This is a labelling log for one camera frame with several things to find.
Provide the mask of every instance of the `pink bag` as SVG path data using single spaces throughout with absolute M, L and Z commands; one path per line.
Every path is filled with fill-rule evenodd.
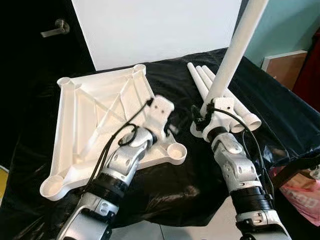
M 283 167 L 275 167 L 275 176 Z M 286 199 L 312 224 L 320 226 L 320 180 L 310 176 L 310 170 L 302 170 L 280 187 Z

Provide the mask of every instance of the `black cloth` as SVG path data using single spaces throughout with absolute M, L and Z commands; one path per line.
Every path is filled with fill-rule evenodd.
M 187 114 L 191 105 L 202 105 L 187 63 L 207 65 L 216 73 L 225 51 L 145 63 L 153 92 L 175 104 L 172 122 L 181 127 L 175 139 L 186 146 L 188 154 L 181 165 L 164 163 L 139 170 L 113 227 L 141 220 L 170 226 L 205 226 L 228 196 L 210 145 L 191 135 L 192 120 Z M 255 136 L 267 167 L 286 165 L 320 152 L 320 114 L 245 57 L 229 88 L 262 120 Z M 50 172 L 58 107 L 56 83 L 39 86 L 10 167 L 0 208 L 1 239 L 56 237 L 79 200 L 79 188 L 56 202 L 39 193 Z M 256 151 L 248 136 L 246 141 L 255 158 Z

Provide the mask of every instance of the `white plastic base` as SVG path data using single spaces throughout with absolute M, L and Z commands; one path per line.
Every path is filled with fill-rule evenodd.
M 83 77 L 63 77 L 53 157 L 49 177 L 41 184 L 40 194 L 52 201 L 61 199 L 74 188 L 84 186 L 92 174 L 99 155 L 112 134 L 154 97 L 146 78 L 146 66 L 110 71 Z M 132 123 L 142 126 L 148 107 Z M 125 128 L 114 140 L 131 129 Z M 172 135 L 157 142 L 139 162 L 138 169 L 165 162 L 179 165 L 187 149 Z

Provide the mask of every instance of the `red fabric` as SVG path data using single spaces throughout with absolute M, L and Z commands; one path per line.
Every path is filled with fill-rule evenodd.
M 313 40 L 313 49 L 309 52 L 292 91 L 320 112 L 320 28 Z

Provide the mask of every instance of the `door handle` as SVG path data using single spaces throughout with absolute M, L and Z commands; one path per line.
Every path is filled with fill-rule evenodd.
M 41 36 L 43 38 L 59 35 L 59 34 L 67 34 L 70 32 L 69 24 L 63 19 L 57 19 L 54 23 L 56 29 L 52 29 L 49 31 L 41 32 Z

